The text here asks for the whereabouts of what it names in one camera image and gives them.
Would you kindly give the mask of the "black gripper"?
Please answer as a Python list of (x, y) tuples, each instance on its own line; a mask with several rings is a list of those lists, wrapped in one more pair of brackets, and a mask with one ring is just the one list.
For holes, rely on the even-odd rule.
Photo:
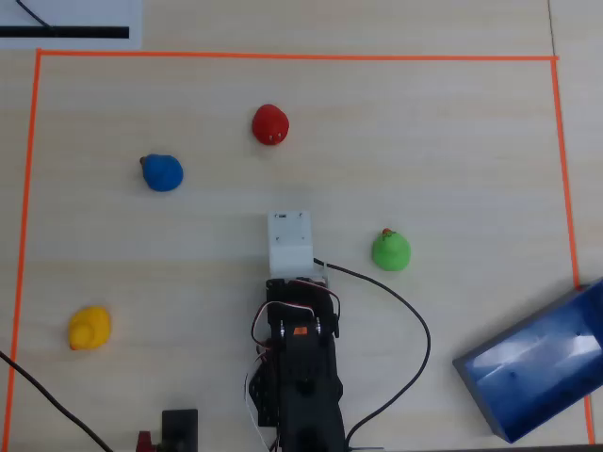
[(331, 296), (324, 285), (307, 279), (272, 279), (266, 281), (267, 300), (310, 307), (330, 307)]

